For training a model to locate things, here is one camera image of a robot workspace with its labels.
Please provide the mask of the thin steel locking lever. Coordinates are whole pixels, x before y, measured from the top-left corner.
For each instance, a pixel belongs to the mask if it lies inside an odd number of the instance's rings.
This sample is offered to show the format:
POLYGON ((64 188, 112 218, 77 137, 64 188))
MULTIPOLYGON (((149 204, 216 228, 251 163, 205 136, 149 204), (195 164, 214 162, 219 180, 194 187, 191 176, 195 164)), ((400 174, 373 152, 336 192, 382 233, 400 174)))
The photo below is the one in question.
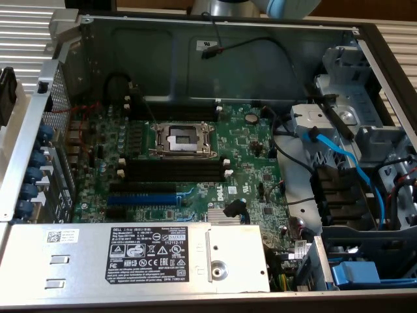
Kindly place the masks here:
POLYGON ((152 112, 152 110, 151 110, 151 107, 149 106, 149 104, 147 103, 147 101, 146 101, 146 98, 145 98, 145 95, 144 94, 142 94, 141 95, 141 99, 142 99, 142 103, 144 104, 144 106, 146 107, 146 110, 147 110, 147 113, 148 113, 148 115, 149 115, 149 117, 150 117, 150 120, 152 120, 153 122, 154 122, 154 124, 156 125, 157 124, 157 120, 156 120, 156 118, 155 118, 155 116, 154 116, 154 114, 153 114, 153 112, 152 112))

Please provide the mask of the blue plastic card latch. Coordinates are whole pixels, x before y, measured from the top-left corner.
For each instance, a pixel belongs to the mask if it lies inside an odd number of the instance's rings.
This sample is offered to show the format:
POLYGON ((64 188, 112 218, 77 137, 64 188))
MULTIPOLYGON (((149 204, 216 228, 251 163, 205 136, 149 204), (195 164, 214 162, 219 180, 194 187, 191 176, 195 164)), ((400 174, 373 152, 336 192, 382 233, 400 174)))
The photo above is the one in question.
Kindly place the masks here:
POLYGON ((24 183, 20 190, 20 199, 31 200, 38 196, 38 188, 36 185, 24 183))
POLYGON ((35 184, 38 181, 41 181, 43 178, 43 172, 40 168, 36 167, 27 167, 25 175, 23 178, 24 183, 35 184))
POLYGON ((31 153, 31 156, 29 158, 29 166, 34 168, 40 168, 41 166, 46 165, 46 156, 39 152, 39 151, 33 151, 31 153))
POLYGON ((37 138, 41 142, 49 142, 54 136, 54 129, 49 125, 40 125, 37 138))
POLYGON ((33 214, 33 203, 26 200, 18 200, 16 204, 15 214, 20 218, 30 218, 33 214))

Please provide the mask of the short black expansion slot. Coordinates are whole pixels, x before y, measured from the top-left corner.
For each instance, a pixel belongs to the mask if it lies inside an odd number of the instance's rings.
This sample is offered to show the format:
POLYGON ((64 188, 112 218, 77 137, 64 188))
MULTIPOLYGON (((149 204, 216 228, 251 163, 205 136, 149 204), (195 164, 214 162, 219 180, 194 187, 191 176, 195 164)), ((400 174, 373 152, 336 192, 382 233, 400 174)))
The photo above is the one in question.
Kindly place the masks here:
POLYGON ((108 207, 105 210, 105 218, 110 220, 126 220, 127 209, 124 206, 108 207))

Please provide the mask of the grey plastic drive carrier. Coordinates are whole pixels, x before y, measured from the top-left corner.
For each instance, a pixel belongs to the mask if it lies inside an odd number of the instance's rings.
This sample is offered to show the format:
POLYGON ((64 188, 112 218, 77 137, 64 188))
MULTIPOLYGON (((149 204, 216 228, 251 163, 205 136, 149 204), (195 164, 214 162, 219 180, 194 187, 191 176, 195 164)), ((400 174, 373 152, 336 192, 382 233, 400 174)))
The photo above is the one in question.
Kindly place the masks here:
POLYGON ((343 261, 373 261, 381 279, 417 278, 417 226, 396 231, 330 226, 321 239, 330 272, 343 261))

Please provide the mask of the blue plastic drive latch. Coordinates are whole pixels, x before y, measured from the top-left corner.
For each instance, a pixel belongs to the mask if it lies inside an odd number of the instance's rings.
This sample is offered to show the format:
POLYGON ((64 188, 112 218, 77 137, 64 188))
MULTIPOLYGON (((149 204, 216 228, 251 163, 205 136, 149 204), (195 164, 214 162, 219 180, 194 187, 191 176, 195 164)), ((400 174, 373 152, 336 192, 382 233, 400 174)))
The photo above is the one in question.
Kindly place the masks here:
POLYGON ((331 272, 340 290, 417 288, 417 278, 381 279, 373 261, 343 261, 331 272))

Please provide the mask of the black rectangular object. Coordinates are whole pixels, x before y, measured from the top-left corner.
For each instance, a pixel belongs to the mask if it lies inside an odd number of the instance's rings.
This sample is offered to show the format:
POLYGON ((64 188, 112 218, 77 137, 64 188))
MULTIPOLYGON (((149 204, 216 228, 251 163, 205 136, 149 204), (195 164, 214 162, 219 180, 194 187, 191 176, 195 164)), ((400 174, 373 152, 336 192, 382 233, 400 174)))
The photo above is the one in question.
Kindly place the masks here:
POLYGON ((66 8, 79 10, 115 11, 117 0, 64 0, 66 8))

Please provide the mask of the green motherboard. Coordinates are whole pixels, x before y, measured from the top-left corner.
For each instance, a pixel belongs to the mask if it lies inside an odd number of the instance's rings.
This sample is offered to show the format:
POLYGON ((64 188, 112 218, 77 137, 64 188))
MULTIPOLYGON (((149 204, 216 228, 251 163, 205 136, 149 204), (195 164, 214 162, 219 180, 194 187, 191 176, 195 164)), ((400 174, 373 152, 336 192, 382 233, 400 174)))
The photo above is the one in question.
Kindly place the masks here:
MULTIPOLYGON (((76 176, 75 223, 208 222, 208 209, 224 210, 234 200, 246 202, 251 224, 263 243, 277 254, 295 248, 289 226, 277 150, 265 113, 249 104, 216 108, 216 122, 129 121, 125 110, 110 107, 105 115, 78 118, 72 130, 87 140, 87 150, 71 154, 76 176), (258 116, 256 125, 244 117, 258 116), (126 159, 214 159, 223 162, 223 182, 130 182, 117 175, 126 159), (107 205, 109 196, 190 192, 178 205, 107 205), (124 206, 126 220, 105 218, 108 207, 124 206)), ((174 170, 141 170, 174 171, 174 170)))

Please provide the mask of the silver finned heatsink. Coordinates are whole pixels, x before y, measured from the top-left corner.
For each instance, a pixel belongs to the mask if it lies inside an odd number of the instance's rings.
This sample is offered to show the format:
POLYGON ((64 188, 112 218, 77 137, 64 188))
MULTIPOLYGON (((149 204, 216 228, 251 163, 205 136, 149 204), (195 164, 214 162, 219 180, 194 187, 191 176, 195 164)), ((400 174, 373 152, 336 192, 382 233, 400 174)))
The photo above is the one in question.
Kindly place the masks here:
POLYGON ((208 222, 213 225, 240 225, 240 216, 227 217, 222 209, 208 209, 208 222))

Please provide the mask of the silver open PC case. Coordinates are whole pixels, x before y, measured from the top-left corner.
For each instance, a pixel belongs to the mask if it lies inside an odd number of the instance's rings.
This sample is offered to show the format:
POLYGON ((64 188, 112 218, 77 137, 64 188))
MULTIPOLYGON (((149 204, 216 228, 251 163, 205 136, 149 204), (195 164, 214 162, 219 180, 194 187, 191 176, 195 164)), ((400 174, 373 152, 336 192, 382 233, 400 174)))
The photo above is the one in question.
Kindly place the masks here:
MULTIPOLYGON (((81 13, 79 35, 40 56, 27 113, 0 191, 0 259, 15 225, 55 227, 75 223, 76 176, 71 154, 87 150, 72 123, 105 115, 110 107, 130 115, 125 96, 220 98, 224 104, 249 104, 265 113, 285 182, 289 229, 295 248, 277 254, 261 238, 268 292, 113 297, 47 295, 31 297, 0 292, 0 312, 71 312, 97 310, 143 313, 417 313, 417 290, 339 290, 326 257, 321 225, 302 143, 291 127, 291 108, 306 102, 324 52, 335 46, 360 46, 379 76, 383 116, 403 127, 417 147, 417 93, 407 81, 373 25, 320 24, 307 21, 159 16, 156 14, 81 13), (49 82, 46 94, 38 82, 49 82), (49 142, 37 138, 49 125, 49 142), (43 178, 34 185, 30 218, 16 216, 20 190, 33 151, 46 156, 43 178)), ((16 62, 0 62, 0 128, 7 126, 16 103, 16 62)))

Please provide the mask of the silver aluminium corner bracket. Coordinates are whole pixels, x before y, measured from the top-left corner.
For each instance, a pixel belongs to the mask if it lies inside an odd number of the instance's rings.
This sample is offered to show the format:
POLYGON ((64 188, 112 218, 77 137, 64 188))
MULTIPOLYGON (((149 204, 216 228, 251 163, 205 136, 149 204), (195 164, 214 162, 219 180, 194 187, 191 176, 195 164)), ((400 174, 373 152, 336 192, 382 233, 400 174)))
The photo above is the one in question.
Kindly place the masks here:
POLYGON ((48 26, 54 48, 79 35, 81 17, 75 8, 60 8, 54 11, 48 26))

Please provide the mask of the RAM slot with white latches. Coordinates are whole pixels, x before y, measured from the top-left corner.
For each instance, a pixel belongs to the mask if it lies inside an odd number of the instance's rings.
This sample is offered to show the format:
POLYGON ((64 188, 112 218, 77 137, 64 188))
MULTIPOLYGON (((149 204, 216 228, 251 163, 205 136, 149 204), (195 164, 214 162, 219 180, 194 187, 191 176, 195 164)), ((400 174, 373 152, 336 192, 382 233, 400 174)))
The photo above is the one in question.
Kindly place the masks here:
POLYGON ((201 97, 157 97, 130 95, 125 96, 126 100, 139 105, 163 105, 163 106, 211 106, 222 102, 220 98, 201 98, 201 97))
POLYGON ((125 181, 130 182, 223 182, 226 180, 225 174, 223 177, 214 177, 214 176, 156 176, 156 177, 138 177, 138 176, 127 176, 125 174, 126 170, 117 170, 117 175, 123 178, 125 181))
POLYGON ((222 165, 211 165, 211 166, 185 166, 185 165, 176 165, 176 166, 167 166, 167 165, 157 165, 157 166, 124 166, 126 169, 128 170, 189 170, 189 171, 193 171, 193 170, 202 170, 202 171, 209 171, 209 170, 214 170, 214 171, 220 171, 223 170, 223 162, 222 165))
MULTIPOLYGON (((157 120, 213 120, 217 116, 215 106, 165 106, 150 105, 151 112, 157 120)), ((129 115, 132 119, 150 119, 146 106, 133 108, 129 115)))

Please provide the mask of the silver power supply box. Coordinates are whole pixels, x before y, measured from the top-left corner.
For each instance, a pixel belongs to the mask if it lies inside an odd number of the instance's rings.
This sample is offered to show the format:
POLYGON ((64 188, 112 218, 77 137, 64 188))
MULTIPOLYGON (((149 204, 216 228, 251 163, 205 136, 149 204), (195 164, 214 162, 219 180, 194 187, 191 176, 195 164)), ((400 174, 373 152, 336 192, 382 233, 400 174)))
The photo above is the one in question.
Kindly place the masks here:
POLYGON ((0 292, 31 297, 268 292, 257 226, 204 222, 11 228, 0 292))

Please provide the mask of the silver metal disk bay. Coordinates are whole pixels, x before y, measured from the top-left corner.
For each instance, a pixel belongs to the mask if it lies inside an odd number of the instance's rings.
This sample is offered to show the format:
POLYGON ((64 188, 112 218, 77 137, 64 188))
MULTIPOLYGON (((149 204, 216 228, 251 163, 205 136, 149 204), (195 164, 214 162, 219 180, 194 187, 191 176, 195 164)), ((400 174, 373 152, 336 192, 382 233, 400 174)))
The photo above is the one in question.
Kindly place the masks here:
POLYGON ((291 127, 313 174, 322 165, 356 170, 376 224, 368 231, 404 230, 417 226, 417 147, 384 118, 378 78, 360 46, 327 49, 291 127))

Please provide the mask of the black plastic block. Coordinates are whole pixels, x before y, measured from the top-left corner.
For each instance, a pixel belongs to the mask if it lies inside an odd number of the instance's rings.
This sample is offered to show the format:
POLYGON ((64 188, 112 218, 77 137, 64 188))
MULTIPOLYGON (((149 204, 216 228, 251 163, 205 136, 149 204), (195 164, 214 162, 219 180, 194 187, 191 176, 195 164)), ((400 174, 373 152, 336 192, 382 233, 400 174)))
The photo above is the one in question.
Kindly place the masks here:
POLYGON ((310 184, 323 226, 346 226, 358 231, 376 228, 355 169, 318 166, 310 184))

